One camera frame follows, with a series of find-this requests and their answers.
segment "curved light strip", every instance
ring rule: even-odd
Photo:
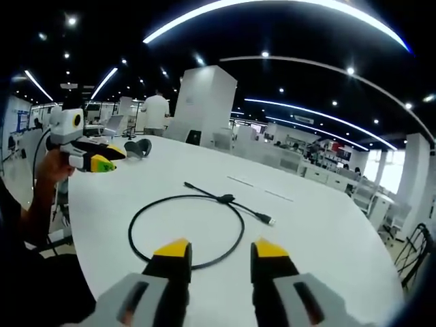
[[[28,70],[25,70],[25,74],[27,75],[27,77],[30,78],[30,80],[34,83],[34,85],[36,85],[36,87],[39,88],[39,89],[41,90],[41,92],[42,92],[43,94],[45,94],[46,97],[47,97],[48,99],[50,99],[50,101],[53,101],[53,98],[52,98],[51,96],[48,95],[48,93],[46,92],[46,90],[44,90],[44,89],[42,88],[42,86],[41,86],[41,85],[36,81],[36,79],[32,76],[32,74],[30,74],[30,72],[29,72]]]
[[[274,120],[274,121],[283,121],[284,123],[289,123],[289,124],[293,124],[293,125],[301,126],[301,127],[304,127],[304,128],[312,129],[313,131],[320,131],[321,133],[327,134],[327,135],[329,135],[329,136],[333,136],[334,138],[338,138],[338,139],[340,139],[340,140],[342,140],[342,141],[346,141],[346,142],[348,142],[348,143],[350,143],[350,144],[353,144],[353,145],[355,145],[355,146],[357,146],[357,147],[359,147],[359,148],[361,148],[361,149],[363,149],[363,150],[365,150],[365,151],[369,151],[369,149],[365,148],[364,146],[361,146],[360,144],[357,144],[357,143],[355,143],[355,142],[353,142],[353,141],[347,140],[346,138],[342,138],[342,137],[340,137],[340,136],[338,136],[338,135],[334,135],[334,134],[332,134],[332,133],[329,133],[328,131],[323,131],[322,129],[318,129],[318,128],[314,128],[314,127],[306,126],[306,125],[299,124],[299,123],[294,123],[293,121],[285,121],[285,120],[283,120],[283,119],[278,119],[278,118],[269,117],[269,116],[267,116],[266,118],[267,118],[267,119],[272,119],[272,120]]]
[[[256,100],[256,99],[245,99],[245,101],[248,101],[248,102],[259,102],[259,103],[261,103],[261,104],[274,104],[274,105],[276,105],[276,106],[282,106],[282,107],[287,107],[287,108],[293,108],[293,109],[302,110],[302,111],[305,111],[305,112],[310,112],[311,114],[317,114],[317,115],[320,115],[320,116],[323,116],[323,117],[326,117],[326,118],[332,119],[332,120],[334,120],[334,121],[338,121],[338,122],[340,122],[340,123],[342,123],[342,124],[346,124],[346,125],[348,125],[348,126],[350,126],[350,127],[353,127],[354,129],[357,129],[358,131],[361,131],[361,132],[363,132],[363,133],[365,133],[365,134],[371,136],[372,138],[374,138],[374,139],[376,139],[376,140],[379,140],[380,142],[382,142],[382,143],[384,143],[385,145],[389,146],[392,150],[394,150],[394,151],[398,150],[395,146],[393,146],[393,145],[390,144],[389,142],[385,141],[384,139],[380,138],[379,136],[377,136],[377,135],[375,135],[375,134],[372,134],[370,131],[367,131],[367,130],[365,130],[365,129],[359,127],[359,126],[356,126],[356,125],[354,125],[354,124],[348,123],[347,121],[343,121],[342,119],[339,119],[339,118],[336,118],[336,117],[330,116],[330,115],[328,115],[328,114],[323,114],[322,112],[313,111],[313,110],[310,110],[310,109],[306,109],[306,108],[302,108],[302,107],[293,106],[293,105],[291,105],[291,104],[280,104],[279,102],[271,102],[271,101]]]
[[[242,3],[260,2],[260,1],[272,1],[272,0],[220,0],[220,1],[213,2],[213,3],[209,3],[208,5],[203,5],[202,7],[199,7],[195,10],[192,10],[191,12],[188,12],[188,13],[172,20],[168,24],[164,25],[160,29],[156,30],[155,32],[153,32],[149,36],[147,36],[143,40],[143,42],[145,44],[148,44],[148,43],[152,42],[154,39],[158,38],[160,35],[164,34],[165,32],[168,32],[172,28],[176,27],[177,25],[182,24],[182,23],[184,23],[192,18],[195,18],[197,16],[203,15],[207,12],[212,12],[213,10],[228,7],[230,5],[238,5],[238,4],[242,4]],[[374,17],[369,16],[367,13],[362,12],[359,9],[356,9],[350,5],[345,4],[345,3],[341,3],[341,2],[335,1],[335,0],[281,0],[281,1],[305,2],[305,3],[311,3],[313,5],[320,5],[323,7],[330,8],[330,9],[338,10],[340,12],[343,12],[344,14],[353,16],[354,18],[357,18],[358,20],[365,22],[365,23],[371,25],[372,27],[375,27],[379,31],[390,36],[393,40],[395,40],[402,47],[404,47],[404,49],[406,49],[408,52],[411,52],[411,50],[407,47],[405,42],[392,29],[390,29],[389,27],[387,27],[385,24],[378,21]]]
[[[108,75],[106,75],[106,77],[102,80],[102,82],[100,83],[100,85],[97,87],[97,89],[95,90],[93,96],[91,97],[91,100],[94,99],[94,97],[97,95],[97,93],[99,93],[100,89],[107,83],[107,81],[109,80],[109,78],[112,77],[113,74],[116,73],[116,71],[118,70],[118,68],[114,68],[112,69]]]
[[[335,67],[335,66],[326,65],[325,63],[318,63],[317,61],[300,59],[300,58],[292,58],[292,57],[280,57],[280,56],[269,56],[269,57],[245,56],[245,57],[224,58],[224,59],[220,59],[219,61],[224,62],[224,61],[252,60],[252,59],[261,59],[261,60],[267,60],[267,59],[273,59],[274,60],[275,59],[275,60],[284,60],[284,61],[294,61],[296,63],[307,63],[309,65],[315,65],[315,66],[318,66],[318,67],[327,68],[327,69],[333,70],[335,72],[339,72],[341,74],[345,74],[345,75],[348,75],[349,77],[355,78],[356,80],[359,80],[359,81],[369,85],[370,87],[373,87],[374,89],[382,92],[384,95],[386,95],[389,98],[391,98],[392,100],[394,100],[397,104],[399,104],[402,107],[402,109],[404,109],[408,114],[410,114],[415,119],[415,121],[417,121],[421,125],[421,127],[427,133],[427,135],[430,137],[431,140],[435,139],[434,135],[429,131],[427,126],[418,118],[418,116],[416,116],[415,112],[413,112],[410,108],[407,108],[406,104],[404,104],[399,99],[397,99],[395,96],[393,96],[392,94],[387,92],[387,90],[382,89],[381,87],[379,87],[378,85],[370,82],[366,78],[357,76],[355,74],[349,75],[347,73],[347,71],[344,70],[344,69],[341,69],[341,68],[338,68],[338,67]]]

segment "ceiling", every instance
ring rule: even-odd
[[[390,5],[381,1],[344,1],[391,27],[413,50],[412,54],[381,31],[341,12],[287,1],[221,8],[177,26],[150,44],[142,43],[157,28],[210,2],[161,0],[146,10],[126,6],[113,10],[22,12],[20,24],[7,27],[13,30],[8,52],[12,57],[10,76],[15,77],[9,90],[28,101],[32,99],[34,104],[49,102],[29,80],[20,78],[28,69],[55,101],[81,102],[86,100],[83,94],[62,89],[60,84],[71,82],[95,88],[113,67],[118,67],[95,100],[117,101],[122,95],[144,99],[160,89],[174,113],[180,77],[186,69],[200,66],[196,61],[200,56],[205,64],[219,65],[237,79],[233,110],[244,112],[245,118],[268,121],[266,116],[272,116],[292,121],[290,115],[298,114],[314,119],[316,128],[365,146],[371,143],[374,148],[386,147],[331,119],[244,101],[253,98],[339,117],[384,136],[397,147],[404,146],[406,134],[422,132],[428,137],[396,102],[346,74],[289,61],[220,62],[228,57],[259,56],[267,50],[271,56],[308,59],[341,69],[352,66],[357,75],[401,102],[412,103],[416,116],[436,134],[436,101],[423,102],[426,96],[436,94],[436,50],[429,41],[434,38],[431,10],[413,1]],[[67,23],[71,17],[77,19],[73,27]],[[46,35],[46,40],[39,33]]]

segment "white shirt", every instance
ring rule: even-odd
[[[145,127],[163,129],[165,123],[165,115],[170,114],[170,106],[168,101],[161,95],[148,97],[141,111],[145,111]]]

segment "hand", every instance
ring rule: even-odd
[[[65,180],[74,172],[74,167],[68,164],[67,155],[59,149],[49,151],[37,169],[37,179],[57,183]]]

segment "floor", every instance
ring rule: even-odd
[[[31,177],[31,164],[27,159],[13,157],[6,160],[3,163],[4,175],[3,181],[6,187],[9,189],[11,194],[19,201],[23,208],[28,208],[32,196],[32,177]],[[64,223],[62,216],[58,213],[54,218],[54,221],[50,224],[50,232],[60,230],[64,228]],[[401,250],[403,249],[405,243],[399,241],[394,241],[392,246],[387,246],[388,252],[391,255],[392,261],[395,261]],[[76,253],[74,245],[61,245],[56,248],[58,254],[63,253]],[[53,250],[47,250],[42,252],[44,257],[49,257],[54,255]],[[401,258],[407,255],[407,251],[404,251]],[[413,258],[415,253],[412,252],[410,258]]]

